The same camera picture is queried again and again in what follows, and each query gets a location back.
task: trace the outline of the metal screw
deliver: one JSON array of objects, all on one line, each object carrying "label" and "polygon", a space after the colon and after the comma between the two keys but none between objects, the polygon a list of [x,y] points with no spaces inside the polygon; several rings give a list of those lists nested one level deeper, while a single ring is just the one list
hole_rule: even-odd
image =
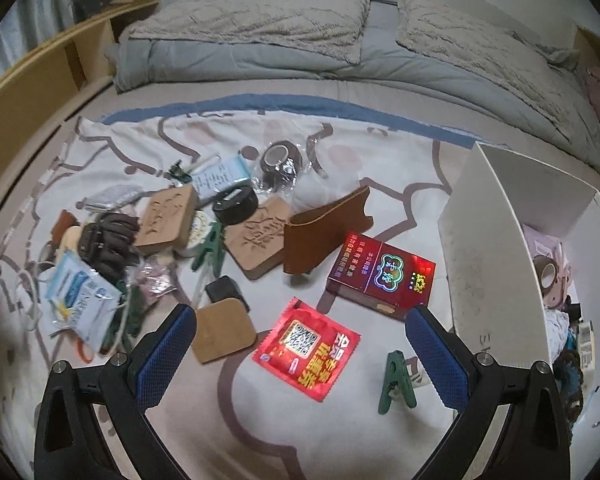
[{"label": "metal screw", "polygon": [[536,363],[536,369],[541,373],[541,374],[548,374],[551,372],[551,367],[545,363],[544,361],[538,361]]},{"label": "metal screw", "polygon": [[482,366],[491,366],[493,364],[493,357],[491,357],[491,354],[487,354],[487,352],[480,352],[475,358]]},{"label": "metal screw", "polygon": [[58,361],[51,369],[54,371],[54,373],[61,374],[66,370],[66,361]]},{"label": "metal screw", "polygon": [[124,363],[126,363],[126,354],[124,352],[117,352],[112,355],[111,359],[109,359],[109,362],[114,366],[122,366]]}]

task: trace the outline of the black tape roll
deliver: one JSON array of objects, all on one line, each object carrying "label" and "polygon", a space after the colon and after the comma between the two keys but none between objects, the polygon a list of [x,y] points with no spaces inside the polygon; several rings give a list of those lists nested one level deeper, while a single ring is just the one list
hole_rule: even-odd
[{"label": "black tape roll", "polygon": [[293,181],[302,170],[300,150],[289,140],[274,142],[260,157],[260,169],[266,186],[276,190]]},{"label": "black tape roll", "polygon": [[218,195],[211,207],[222,225],[244,222],[256,212],[258,197],[251,186],[234,187]]}]

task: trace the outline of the curtain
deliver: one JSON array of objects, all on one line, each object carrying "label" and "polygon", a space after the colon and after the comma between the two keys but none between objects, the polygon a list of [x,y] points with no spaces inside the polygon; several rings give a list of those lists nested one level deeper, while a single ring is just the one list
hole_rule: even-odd
[{"label": "curtain", "polygon": [[16,0],[0,22],[0,76],[30,50],[75,24],[74,0]]}]

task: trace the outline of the green clip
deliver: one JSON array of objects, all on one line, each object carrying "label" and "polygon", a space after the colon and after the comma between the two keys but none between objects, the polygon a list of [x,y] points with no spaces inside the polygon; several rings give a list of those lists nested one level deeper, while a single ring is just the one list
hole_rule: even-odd
[{"label": "green clip", "polygon": [[211,231],[206,236],[205,241],[201,243],[193,254],[193,262],[191,270],[198,270],[205,262],[207,256],[211,256],[211,268],[214,276],[220,277],[222,272],[222,264],[224,263],[224,232],[220,222],[215,222],[211,226]]},{"label": "green clip", "polygon": [[378,413],[384,415],[391,406],[391,392],[397,388],[404,397],[404,402],[410,408],[416,407],[416,395],[413,393],[413,385],[409,378],[407,366],[404,363],[404,355],[399,350],[391,352],[386,357],[386,370],[384,372],[384,383],[382,384],[382,394],[380,395],[380,404],[378,404]]},{"label": "green clip", "polygon": [[169,168],[168,173],[171,175],[172,178],[174,178],[178,182],[181,182],[183,184],[188,184],[189,182],[192,182],[193,179],[191,178],[189,173],[185,173],[185,171],[180,167],[181,163],[182,163],[182,161],[179,160],[178,162],[173,164]]}]

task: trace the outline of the patterned bed sheet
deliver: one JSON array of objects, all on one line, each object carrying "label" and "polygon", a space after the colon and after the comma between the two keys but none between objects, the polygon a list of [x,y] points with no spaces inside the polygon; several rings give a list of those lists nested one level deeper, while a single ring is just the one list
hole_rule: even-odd
[{"label": "patterned bed sheet", "polygon": [[[97,123],[78,120],[6,226],[0,244],[0,446],[24,478],[33,478],[36,419],[51,365],[59,359],[83,364],[70,334],[49,338],[31,325],[24,314],[29,296],[16,288],[17,275],[31,270],[60,210],[82,221],[84,199],[112,184],[162,189],[168,184],[164,172],[179,158],[239,152],[255,160],[268,142],[281,137],[301,144],[316,140],[314,165],[328,173],[353,171],[371,187],[366,213],[375,223],[367,234],[436,262],[429,306],[451,327],[437,219],[474,136],[378,112],[365,115],[368,108],[362,107],[348,118],[328,112],[326,105],[318,114],[291,113],[280,105],[213,108],[177,104],[127,110]],[[139,214],[145,205],[146,199],[138,204]],[[290,278],[278,267],[254,282],[232,258],[225,260],[223,273],[237,281],[249,302],[258,341],[293,296],[362,338],[324,402],[253,363],[254,347],[206,365],[187,353],[162,403],[147,417],[191,478],[317,480],[372,473],[410,478],[436,447],[453,415],[432,385],[416,389],[414,410],[394,402],[387,415],[378,415],[387,353],[399,349],[416,365],[414,351],[402,323],[324,290],[335,259],[332,253],[302,278]],[[176,301],[188,303],[196,280],[182,261],[178,290],[152,311],[143,331],[155,329]],[[96,413],[121,472],[137,478],[106,409]]]}]

